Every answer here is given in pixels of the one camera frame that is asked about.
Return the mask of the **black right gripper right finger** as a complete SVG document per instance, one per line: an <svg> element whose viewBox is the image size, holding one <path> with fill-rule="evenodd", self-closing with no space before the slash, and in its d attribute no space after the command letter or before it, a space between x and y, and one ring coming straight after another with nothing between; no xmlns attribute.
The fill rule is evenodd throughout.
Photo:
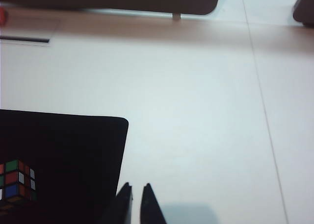
<svg viewBox="0 0 314 224"><path fill-rule="evenodd" d="M150 183L147 183L143 188L140 206L140 223L167 224Z"/></svg>

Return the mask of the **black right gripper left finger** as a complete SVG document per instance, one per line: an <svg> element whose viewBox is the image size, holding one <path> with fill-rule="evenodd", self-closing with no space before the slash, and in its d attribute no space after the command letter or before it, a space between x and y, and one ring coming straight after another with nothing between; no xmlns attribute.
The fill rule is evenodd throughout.
<svg viewBox="0 0 314 224"><path fill-rule="evenodd" d="M132 209L132 186L126 182L116 197L103 211L99 224L130 224Z"/></svg>

